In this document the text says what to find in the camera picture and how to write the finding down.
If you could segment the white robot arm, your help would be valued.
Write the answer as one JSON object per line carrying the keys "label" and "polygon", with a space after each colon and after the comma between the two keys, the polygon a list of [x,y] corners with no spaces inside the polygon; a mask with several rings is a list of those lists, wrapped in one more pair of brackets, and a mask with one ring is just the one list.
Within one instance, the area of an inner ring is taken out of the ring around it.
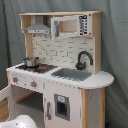
{"label": "white robot arm", "polygon": [[6,121],[1,125],[2,128],[37,128],[34,120],[28,115],[20,115],[17,118]]}

